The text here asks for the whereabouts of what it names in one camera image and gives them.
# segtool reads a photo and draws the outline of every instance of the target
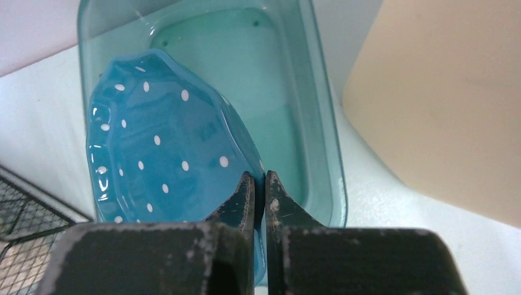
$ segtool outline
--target white dot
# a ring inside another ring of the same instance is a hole
[[[186,161],[182,161],[181,166],[184,171],[188,171],[188,169],[190,169],[190,166],[188,165],[188,162],[186,162]]]
[[[223,166],[224,168],[228,167],[228,158],[222,156],[222,157],[219,159],[219,163],[221,163],[221,166]]]
[[[188,94],[188,90],[184,89],[183,91],[181,91],[181,98],[184,101],[188,101],[188,99],[190,98],[190,94]]]
[[[107,167],[99,166],[97,171],[98,171],[99,174],[104,174],[105,172],[107,172]]]

